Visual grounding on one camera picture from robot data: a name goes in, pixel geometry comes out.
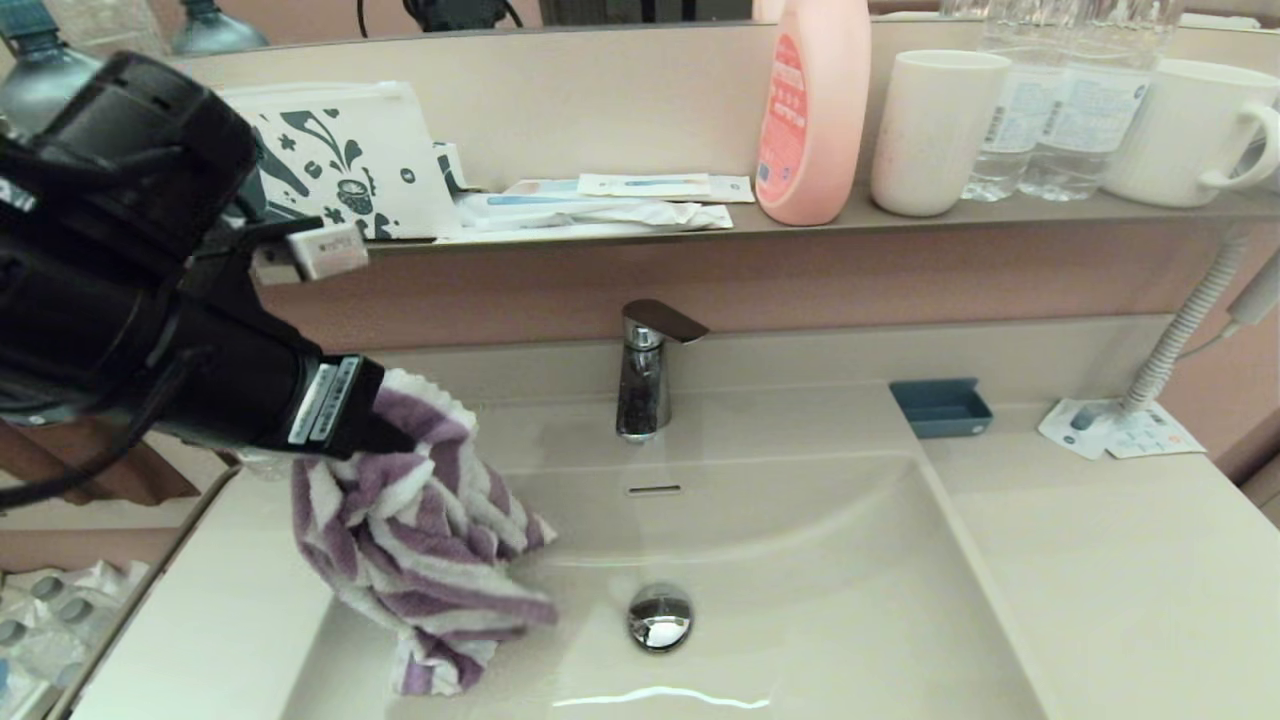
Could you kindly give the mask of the wall mirror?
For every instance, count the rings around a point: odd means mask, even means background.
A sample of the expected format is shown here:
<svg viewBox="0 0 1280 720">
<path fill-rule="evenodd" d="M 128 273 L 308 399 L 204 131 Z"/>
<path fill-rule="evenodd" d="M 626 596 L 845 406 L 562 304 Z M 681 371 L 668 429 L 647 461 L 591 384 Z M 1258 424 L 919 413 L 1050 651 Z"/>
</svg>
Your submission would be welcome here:
<svg viewBox="0 0 1280 720">
<path fill-rule="evenodd" d="M 173 50 L 193 4 L 266 45 L 334 44 L 426 32 L 773 22 L 785 0 L 40 0 L 59 35 L 83 53 Z"/>
</svg>

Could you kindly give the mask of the chrome faucet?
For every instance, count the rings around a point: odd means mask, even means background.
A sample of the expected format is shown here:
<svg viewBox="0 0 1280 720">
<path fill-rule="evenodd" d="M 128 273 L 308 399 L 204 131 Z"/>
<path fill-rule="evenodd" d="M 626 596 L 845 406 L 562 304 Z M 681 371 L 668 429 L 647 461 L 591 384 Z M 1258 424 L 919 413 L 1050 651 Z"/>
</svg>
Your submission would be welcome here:
<svg viewBox="0 0 1280 720">
<path fill-rule="evenodd" d="M 616 434 L 632 445 L 654 439 L 671 420 L 666 345 L 698 342 L 710 329 L 657 299 L 626 304 Z"/>
</svg>

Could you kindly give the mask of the long white wrapped packet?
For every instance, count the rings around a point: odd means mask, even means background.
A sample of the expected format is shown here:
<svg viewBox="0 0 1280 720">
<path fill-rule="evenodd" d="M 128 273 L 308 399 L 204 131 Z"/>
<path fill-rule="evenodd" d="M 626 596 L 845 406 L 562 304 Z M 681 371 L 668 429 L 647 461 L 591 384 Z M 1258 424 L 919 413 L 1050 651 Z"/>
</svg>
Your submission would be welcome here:
<svg viewBox="0 0 1280 720">
<path fill-rule="evenodd" d="M 454 209 L 462 227 L 483 233 L 605 224 L 675 231 L 735 228 L 733 219 L 723 205 L 657 199 L 463 193 L 454 200 Z"/>
</svg>

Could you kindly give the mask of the grey wall shelf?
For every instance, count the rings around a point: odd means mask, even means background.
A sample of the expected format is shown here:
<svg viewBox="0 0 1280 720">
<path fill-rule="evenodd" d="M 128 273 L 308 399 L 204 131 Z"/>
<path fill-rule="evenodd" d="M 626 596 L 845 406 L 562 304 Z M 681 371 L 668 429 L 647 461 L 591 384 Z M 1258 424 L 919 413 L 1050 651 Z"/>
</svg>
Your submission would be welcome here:
<svg viewBox="0 0 1280 720">
<path fill-rule="evenodd" d="M 870 191 L 858 186 L 845 209 L 826 225 L 791 227 L 773 222 L 756 205 L 730 209 L 733 228 L 644 234 L 595 234 L 580 238 L 483 240 L 483 241 L 378 241 L 367 246 L 372 259 L 420 252 L 506 251 L 508 249 L 558 249 L 611 245 L 686 243 L 704 241 L 771 240 L 822 234 L 895 234 L 934 231 L 1006 229 L 1034 225 L 1079 225 L 1100 223 L 1142 224 L 1231 224 L 1280 222 L 1280 193 L 1262 188 L 1226 191 L 1202 208 L 1157 208 L 1130 202 L 1107 193 L 1084 201 L 1051 202 L 1018 195 L 1001 202 L 963 201 L 940 217 L 913 218 L 891 214 L 870 200 Z"/>
</svg>

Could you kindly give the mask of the small printed white pouch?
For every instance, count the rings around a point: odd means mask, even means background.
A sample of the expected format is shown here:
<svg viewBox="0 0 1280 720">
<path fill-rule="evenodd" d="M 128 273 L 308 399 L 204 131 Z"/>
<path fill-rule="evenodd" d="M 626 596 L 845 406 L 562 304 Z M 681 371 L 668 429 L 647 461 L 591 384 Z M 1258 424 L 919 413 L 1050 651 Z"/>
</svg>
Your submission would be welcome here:
<svg viewBox="0 0 1280 720">
<path fill-rule="evenodd" d="M 451 193 L 476 193 L 484 188 L 471 182 L 465 174 L 458 146 L 451 142 L 434 142 L 433 150 L 440 168 L 445 187 Z"/>
</svg>

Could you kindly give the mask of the white paper toothbrush packet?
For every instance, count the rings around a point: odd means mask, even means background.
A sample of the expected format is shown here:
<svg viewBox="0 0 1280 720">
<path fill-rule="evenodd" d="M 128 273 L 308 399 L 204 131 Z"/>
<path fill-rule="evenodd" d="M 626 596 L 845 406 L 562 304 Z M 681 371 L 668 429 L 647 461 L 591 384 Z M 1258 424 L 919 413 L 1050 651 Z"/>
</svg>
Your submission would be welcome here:
<svg viewBox="0 0 1280 720">
<path fill-rule="evenodd" d="M 745 176 L 707 173 L 621 176 L 581 174 L 576 191 L 593 197 L 658 199 L 667 202 L 753 204 L 751 181 Z"/>
</svg>

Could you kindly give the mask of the white pouch horse print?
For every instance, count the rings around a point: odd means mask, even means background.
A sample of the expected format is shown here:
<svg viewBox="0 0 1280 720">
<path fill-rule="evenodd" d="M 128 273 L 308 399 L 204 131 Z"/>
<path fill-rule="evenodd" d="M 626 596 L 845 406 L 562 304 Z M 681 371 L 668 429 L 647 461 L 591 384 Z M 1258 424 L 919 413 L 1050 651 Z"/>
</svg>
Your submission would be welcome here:
<svg viewBox="0 0 1280 720">
<path fill-rule="evenodd" d="M 352 223 L 366 240 L 461 231 L 436 147 L 404 82 L 224 88 L 252 127 L 259 169 L 244 196 L 269 220 Z"/>
</svg>

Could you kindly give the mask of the large clear water bottle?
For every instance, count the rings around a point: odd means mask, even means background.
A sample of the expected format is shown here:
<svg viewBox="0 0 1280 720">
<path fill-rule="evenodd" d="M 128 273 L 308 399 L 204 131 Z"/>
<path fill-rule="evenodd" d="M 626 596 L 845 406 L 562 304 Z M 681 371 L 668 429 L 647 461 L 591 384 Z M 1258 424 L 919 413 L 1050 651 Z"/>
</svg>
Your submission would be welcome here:
<svg viewBox="0 0 1280 720">
<path fill-rule="evenodd" d="M 997 202 L 1018 190 L 1065 76 L 1074 0 L 989 0 L 977 50 L 1010 60 L 963 199 Z"/>
<path fill-rule="evenodd" d="M 1092 196 L 1126 137 L 1187 0 L 1082 0 L 1065 74 L 1021 193 L 1055 202 Z"/>
</svg>

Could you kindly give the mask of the grey bottle teal cap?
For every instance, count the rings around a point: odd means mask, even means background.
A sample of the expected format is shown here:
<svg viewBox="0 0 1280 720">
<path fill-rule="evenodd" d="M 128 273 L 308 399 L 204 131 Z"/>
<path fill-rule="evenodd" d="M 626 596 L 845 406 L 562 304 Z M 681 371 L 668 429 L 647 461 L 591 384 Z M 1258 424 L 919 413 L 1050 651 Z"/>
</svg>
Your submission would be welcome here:
<svg viewBox="0 0 1280 720">
<path fill-rule="evenodd" d="M 102 67 L 63 40 L 42 0 L 0 0 L 0 40 L 15 59 L 0 81 L 0 115 L 13 135 L 42 132 Z"/>
</svg>

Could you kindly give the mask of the brown wall holder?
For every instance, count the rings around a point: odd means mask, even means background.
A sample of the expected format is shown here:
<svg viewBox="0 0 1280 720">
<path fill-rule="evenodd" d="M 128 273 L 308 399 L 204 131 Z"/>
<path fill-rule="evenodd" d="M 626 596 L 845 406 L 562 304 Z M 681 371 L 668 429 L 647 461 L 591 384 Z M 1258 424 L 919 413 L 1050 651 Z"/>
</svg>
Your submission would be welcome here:
<svg viewBox="0 0 1280 720">
<path fill-rule="evenodd" d="M 106 450 L 119 427 L 81 418 L 50 427 L 14 427 L 0 420 L 0 486 L 33 486 L 84 465 Z M 154 507 L 172 498 L 196 497 L 195 488 L 146 443 L 134 446 L 90 483 L 60 498 L 78 506 L 123 500 Z"/>
</svg>

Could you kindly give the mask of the purple white striped towel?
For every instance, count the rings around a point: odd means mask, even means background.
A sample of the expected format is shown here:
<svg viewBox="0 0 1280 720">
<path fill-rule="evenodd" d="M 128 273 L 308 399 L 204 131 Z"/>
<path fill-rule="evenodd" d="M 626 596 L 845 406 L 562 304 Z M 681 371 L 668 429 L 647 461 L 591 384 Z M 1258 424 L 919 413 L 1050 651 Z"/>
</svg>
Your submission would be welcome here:
<svg viewBox="0 0 1280 720">
<path fill-rule="evenodd" d="M 393 369 L 374 409 L 415 447 L 296 460 L 294 543 L 337 600 L 393 635 L 396 693 L 460 694 L 502 643 L 558 623 L 552 597 L 509 574 L 557 534 L 480 459 L 477 418 L 449 392 Z"/>
</svg>

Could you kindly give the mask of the white sachet grey print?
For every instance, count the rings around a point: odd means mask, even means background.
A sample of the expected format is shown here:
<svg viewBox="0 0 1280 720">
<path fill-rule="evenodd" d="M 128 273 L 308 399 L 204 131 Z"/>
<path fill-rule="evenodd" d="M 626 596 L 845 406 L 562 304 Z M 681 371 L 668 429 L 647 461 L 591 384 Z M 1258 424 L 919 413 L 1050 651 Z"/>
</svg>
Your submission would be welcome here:
<svg viewBox="0 0 1280 720">
<path fill-rule="evenodd" d="M 1062 398 L 1036 429 L 1052 445 L 1093 461 L 1107 454 L 1119 418 L 1119 401 L 1115 398 Z"/>
</svg>

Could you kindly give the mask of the white handleless cup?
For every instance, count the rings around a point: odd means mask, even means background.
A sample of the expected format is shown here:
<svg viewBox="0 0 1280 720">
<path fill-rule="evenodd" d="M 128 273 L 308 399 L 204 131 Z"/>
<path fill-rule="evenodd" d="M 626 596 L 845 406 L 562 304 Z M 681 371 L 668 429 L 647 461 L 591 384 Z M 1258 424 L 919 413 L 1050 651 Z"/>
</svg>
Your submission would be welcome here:
<svg viewBox="0 0 1280 720">
<path fill-rule="evenodd" d="M 900 53 L 890 74 L 870 170 L 873 202 L 900 217 L 955 206 L 1012 68 L 988 53 Z"/>
</svg>

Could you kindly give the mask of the beige sink basin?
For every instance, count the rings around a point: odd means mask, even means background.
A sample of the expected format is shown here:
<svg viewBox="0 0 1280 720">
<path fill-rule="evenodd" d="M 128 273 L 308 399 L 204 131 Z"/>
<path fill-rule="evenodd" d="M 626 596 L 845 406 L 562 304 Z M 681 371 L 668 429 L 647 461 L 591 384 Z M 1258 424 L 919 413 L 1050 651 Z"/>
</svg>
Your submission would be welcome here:
<svg viewBox="0 0 1280 720">
<path fill-rule="evenodd" d="M 333 605 L 280 720 L 1050 720 L 913 436 L 852 441 L 511 468 L 559 532 L 513 574 L 559 621 L 463 694 L 404 697 L 392 639 Z M 627 629 L 653 583 L 692 600 L 668 653 Z"/>
</svg>

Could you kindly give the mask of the white sachet with text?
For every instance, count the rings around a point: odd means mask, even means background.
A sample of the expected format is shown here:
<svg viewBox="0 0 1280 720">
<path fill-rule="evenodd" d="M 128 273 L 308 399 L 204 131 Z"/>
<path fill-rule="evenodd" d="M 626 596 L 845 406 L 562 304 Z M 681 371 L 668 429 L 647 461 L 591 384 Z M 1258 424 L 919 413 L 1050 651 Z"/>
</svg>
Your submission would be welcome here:
<svg viewBox="0 0 1280 720">
<path fill-rule="evenodd" d="M 1105 451 L 1116 460 L 1207 454 L 1206 447 L 1162 405 L 1120 413 L 1106 432 Z"/>
</svg>

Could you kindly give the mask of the blue soap dish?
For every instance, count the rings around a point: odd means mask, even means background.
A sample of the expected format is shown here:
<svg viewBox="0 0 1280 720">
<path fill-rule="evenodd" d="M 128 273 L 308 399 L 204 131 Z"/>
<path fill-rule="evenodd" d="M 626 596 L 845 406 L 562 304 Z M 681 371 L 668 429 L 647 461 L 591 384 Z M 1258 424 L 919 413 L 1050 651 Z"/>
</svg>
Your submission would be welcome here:
<svg viewBox="0 0 1280 720">
<path fill-rule="evenodd" d="M 978 392 L 977 378 L 896 380 L 890 392 L 919 439 L 979 436 L 995 414 Z"/>
</svg>

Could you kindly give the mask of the chrome sink drain stopper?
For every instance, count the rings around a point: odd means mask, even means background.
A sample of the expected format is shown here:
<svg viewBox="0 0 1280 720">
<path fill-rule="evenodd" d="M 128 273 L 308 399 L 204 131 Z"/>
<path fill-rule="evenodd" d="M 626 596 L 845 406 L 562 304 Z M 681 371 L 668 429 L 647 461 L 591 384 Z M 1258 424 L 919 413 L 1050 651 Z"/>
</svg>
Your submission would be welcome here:
<svg viewBox="0 0 1280 720">
<path fill-rule="evenodd" d="M 692 634 L 692 600 L 669 583 L 645 585 L 631 598 L 626 623 L 640 650 L 648 653 L 676 651 Z"/>
</svg>

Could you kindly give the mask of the pink lotion bottle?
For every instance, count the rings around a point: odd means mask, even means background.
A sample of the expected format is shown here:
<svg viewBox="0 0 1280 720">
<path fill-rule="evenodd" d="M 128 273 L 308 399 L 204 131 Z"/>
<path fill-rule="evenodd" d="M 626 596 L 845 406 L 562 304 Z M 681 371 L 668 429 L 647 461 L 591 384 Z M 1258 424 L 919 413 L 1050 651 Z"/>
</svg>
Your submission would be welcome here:
<svg viewBox="0 0 1280 720">
<path fill-rule="evenodd" d="M 756 154 L 755 196 L 774 222 L 824 225 L 855 184 L 870 94 L 867 0 L 786 0 Z"/>
</svg>

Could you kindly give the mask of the plastic wrapped bottle pack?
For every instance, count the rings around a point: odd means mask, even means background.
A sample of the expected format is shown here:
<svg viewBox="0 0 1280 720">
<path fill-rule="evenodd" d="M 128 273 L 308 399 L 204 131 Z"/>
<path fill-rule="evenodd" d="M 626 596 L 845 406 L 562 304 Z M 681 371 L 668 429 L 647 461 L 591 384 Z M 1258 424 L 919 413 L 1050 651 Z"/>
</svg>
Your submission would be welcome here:
<svg viewBox="0 0 1280 720">
<path fill-rule="evenodd" d="M 86 669 L 123 616 L 148 566 L 109 562 L 73 571 L 41 570 L 0 579 L 0 664 L 17 676 L 64 691 Z"/>
</svg>

